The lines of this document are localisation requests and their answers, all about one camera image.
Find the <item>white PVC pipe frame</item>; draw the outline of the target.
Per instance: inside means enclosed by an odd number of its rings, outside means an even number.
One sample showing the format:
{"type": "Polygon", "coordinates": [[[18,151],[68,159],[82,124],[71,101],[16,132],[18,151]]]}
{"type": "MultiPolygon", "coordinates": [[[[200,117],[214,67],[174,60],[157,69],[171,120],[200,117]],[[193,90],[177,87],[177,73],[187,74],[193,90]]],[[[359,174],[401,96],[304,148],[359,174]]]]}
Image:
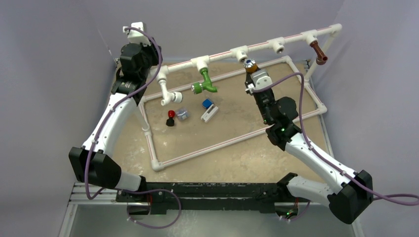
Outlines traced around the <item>white PVC pipe frame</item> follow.
{"type": "MultiPolygon", "coordinates": [[[[272,49],[277,53],[281,53],[287,43],[304,41],[310,45],[313,41],[317,40],[323,52],[326,53],[341,30],[341,24],[333,24],[325,28],[309,30],[292,36],[269,39],[265,42],[253,45],[243,45],[230,49],[226,52],[214,55],[204,55],[192,58],[185,62],[171,65],[163,64],[159,73],[166,74],[168,91],[177,91],[182,93],[183,102],[185,97],[188,95],[188,90],[191,89],[191,85],[195,82],[203,81],[203,77],[199,72],[202,68],[208,68],[212,84],[218,88],[218,81],[229,80],[246,73],[245,69],[240,68],[239,65],[241,65],[243,61],[248,58],[248,55],[251,52],[272,49]]],[[[326,105],[317,96],[309,82],[312,74],[318,67],[316,62],[309,64],[308,70],[305,74],[297,68],[292,58],[288,55],[284,55],[271,61],[258,63],[258,67],[260,69],[266,69],[279,64],[286,64],[294,72],[298,81],[310,96],[313,104],[316,106],[315,110],[303,114],[302,118],[308,119],[326,113],[326,105]]],[[[162,92],[156,79],[151,84],[150,89],[151,90],[149,92],[145,93],[138,106],[145,120],[148,119],[146,104],[149,102],[155,103],[156,100],[161,102],[162,99],[162,92]]]]}

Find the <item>clear plastic small box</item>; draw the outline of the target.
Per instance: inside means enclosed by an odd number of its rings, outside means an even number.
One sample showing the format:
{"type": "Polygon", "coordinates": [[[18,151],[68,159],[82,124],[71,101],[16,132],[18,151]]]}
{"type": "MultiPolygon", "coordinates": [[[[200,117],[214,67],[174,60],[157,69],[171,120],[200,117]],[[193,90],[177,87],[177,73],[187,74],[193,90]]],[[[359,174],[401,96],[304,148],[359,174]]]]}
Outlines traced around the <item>clear plastic small box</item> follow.
{"type": "Polygon", "coordinates": [[[175,115],[179,121],[184,121],[190,117],[189,111],[185,107],[177,109],[175,115]]]}

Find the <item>brown plastic faucet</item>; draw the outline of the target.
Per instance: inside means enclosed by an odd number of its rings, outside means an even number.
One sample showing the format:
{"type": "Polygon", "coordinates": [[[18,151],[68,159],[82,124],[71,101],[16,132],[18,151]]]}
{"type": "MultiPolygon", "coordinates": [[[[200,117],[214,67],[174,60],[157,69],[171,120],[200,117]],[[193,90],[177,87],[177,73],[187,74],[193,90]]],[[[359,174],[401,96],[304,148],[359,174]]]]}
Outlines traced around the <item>brown plastic faucet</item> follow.
{"type": "Polygon", "coordinates": [[[316,64],[317,65],[324,65],[326,64],[326,62],[328,61],[328,57],[326,56],[326,54],[323,52],[323,50],[321,49],[321,47],[318,44],[318,41],[315,40],[313,41],[310,45],[309,45],[316,53],[316,64]]]}

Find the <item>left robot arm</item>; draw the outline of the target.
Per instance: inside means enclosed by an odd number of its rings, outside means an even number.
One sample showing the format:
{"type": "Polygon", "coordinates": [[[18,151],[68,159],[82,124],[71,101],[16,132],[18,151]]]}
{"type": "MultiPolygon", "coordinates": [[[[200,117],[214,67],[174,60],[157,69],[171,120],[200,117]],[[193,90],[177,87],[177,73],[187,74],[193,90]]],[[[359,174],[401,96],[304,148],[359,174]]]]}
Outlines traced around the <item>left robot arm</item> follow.
{"type": "Polygon", "coordinates": [[[78,181],[107,189],[128,190],[135,202],[147,197],[145,178],[123,172],[112,154],[123,126],[147,88],[152,66],[159,64],[159,46],[129,43],[121,48],[121,66],[111,89],[108,106],[91,136],[80,146],[72,147],[69,160],[78,181]]]}

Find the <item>orange plastic faucet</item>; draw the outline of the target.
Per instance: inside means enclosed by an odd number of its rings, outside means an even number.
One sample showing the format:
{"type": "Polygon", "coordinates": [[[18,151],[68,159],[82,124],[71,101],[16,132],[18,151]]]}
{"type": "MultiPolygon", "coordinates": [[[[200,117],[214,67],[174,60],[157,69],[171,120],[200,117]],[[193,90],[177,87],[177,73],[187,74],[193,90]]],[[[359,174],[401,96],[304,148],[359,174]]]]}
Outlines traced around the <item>orange plastic faucet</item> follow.
{"type": "Polygon", "coordinates": [[[243,61],[243,66],[245,71],[249,74],[252,74],[259,70],[259,67],[254,59],[245,59],[243,61]]]}

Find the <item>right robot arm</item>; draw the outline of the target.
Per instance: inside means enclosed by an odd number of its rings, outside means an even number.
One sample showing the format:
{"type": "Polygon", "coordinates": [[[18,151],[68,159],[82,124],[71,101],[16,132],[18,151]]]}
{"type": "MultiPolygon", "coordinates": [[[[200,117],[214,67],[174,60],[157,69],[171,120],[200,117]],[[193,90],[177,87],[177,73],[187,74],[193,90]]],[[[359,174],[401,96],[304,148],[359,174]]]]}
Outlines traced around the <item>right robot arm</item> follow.
{"type": "Polygon", "coordinates": [[[372,189],[372,176],[357,172],[325,153],[304,137],[293,119],[297,118],[296,102],[290,97],[275,99],[272,89],[253,93],[270,142],[298,158],[317,173],[324,183],[311,182],[294,175],[277,188],[280,199],[305,198],[327,206],[340,221],[351,224],[373,202],[373,195],[361,188],[372,189]]]}

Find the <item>green plastic faucet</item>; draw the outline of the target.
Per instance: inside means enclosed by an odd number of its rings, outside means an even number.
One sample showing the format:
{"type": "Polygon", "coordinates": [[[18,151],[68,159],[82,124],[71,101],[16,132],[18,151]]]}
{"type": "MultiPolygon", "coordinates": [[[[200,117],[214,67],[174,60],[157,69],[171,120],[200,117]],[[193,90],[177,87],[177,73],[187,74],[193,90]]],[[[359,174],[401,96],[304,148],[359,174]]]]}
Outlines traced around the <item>green plastic faucet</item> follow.
{"type": "Polygon", "coordinates": [[[200,72],[201,76],[203,77],[203,81],[193,83],[191,85],[191,91],[194,94],[200,94],[205,90],[208,91],[208,92],[211,92],[211,93],[217,93],[218,89],[217,89],[216,86],[214,86],[212,84],[212,81],[211,81],[210,76],[209,76],[208,68],[202,68],[202,69],[199,70],[199,72],[200,72]]]}

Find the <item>white plastic faucet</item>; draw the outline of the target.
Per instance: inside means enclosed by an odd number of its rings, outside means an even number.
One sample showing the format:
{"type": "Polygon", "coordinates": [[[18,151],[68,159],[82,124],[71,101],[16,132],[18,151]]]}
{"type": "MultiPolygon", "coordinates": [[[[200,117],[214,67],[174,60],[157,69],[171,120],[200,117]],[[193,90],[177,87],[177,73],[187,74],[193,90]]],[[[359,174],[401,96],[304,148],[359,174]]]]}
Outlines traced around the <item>white plastic faucet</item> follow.
{"type": "Polygon", "coordinates": [[[168,91],[166,74],[159,73],[157,75],[156,80],[157,80],[157,82],[160,86],[161,92],[162,92],[162,99],[161,99],[161,105],[162,106],[166,106],[171,102],[174,102],[174,103],[181,103],[182,102],[183,95],[182,95],[181,92],[177,92],[177,91],[170,92],[170,91],[168,91]]]}

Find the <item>white plastic clip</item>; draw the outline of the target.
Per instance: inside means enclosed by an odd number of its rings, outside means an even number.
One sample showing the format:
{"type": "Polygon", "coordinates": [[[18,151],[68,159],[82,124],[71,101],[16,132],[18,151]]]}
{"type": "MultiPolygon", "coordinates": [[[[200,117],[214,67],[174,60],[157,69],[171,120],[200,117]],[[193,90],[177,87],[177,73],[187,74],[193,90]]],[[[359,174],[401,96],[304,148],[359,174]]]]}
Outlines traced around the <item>white plastic clip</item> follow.
{"type": "Polygon", "coordinates": [[[202,114],[201,120],[205,123],[208,123],[214,115],[218,112],[219,107],[215,106],[214,104],[210,105],[207,110],[202,114]]]}

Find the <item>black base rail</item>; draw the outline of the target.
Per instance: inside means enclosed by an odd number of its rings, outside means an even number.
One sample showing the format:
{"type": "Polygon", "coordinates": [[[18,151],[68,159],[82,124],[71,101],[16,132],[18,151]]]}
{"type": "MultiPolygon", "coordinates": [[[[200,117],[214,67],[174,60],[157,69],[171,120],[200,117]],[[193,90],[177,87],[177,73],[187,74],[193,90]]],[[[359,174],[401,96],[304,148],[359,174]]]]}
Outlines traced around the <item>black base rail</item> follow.
{"type": "Polygon", "coordinates": [[[168,210],[258,211],[296,216],[302,198],[291,196],[278,183],[170,183],[146,182],[140,194],[119,191],[117,202],[143,202],[151,214],[168,210]]]}

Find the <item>blue small block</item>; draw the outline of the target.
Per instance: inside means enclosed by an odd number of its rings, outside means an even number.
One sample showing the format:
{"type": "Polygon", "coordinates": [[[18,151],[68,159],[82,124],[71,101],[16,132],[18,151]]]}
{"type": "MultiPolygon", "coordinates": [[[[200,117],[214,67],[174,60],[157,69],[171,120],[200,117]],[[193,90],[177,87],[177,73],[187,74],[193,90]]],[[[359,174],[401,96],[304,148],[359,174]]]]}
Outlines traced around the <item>blue small block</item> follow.
{"type": "Polygon", "coordinates": [[[211,105],[213,104],[213,101],[212,100],[210,100],[210,99],[206,99],[206,100],[204,100],[203,102],[202,102],[202,106],[205,108],[205,109],[208,109],[211,105]]]}

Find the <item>red and black knob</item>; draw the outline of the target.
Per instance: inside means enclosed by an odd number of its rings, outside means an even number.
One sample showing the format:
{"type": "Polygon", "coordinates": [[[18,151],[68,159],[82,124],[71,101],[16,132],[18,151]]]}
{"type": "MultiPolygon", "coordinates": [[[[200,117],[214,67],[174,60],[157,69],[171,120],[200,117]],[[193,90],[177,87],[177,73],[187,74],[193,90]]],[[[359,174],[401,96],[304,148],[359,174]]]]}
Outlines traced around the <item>red and black knob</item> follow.
{"type": "Polygon", "coordinates": [[[166,126],[172,127],[175,125],[174,117],[175,117],[175,111],[169,110],[168,119],[166,120],[166,126]]]}

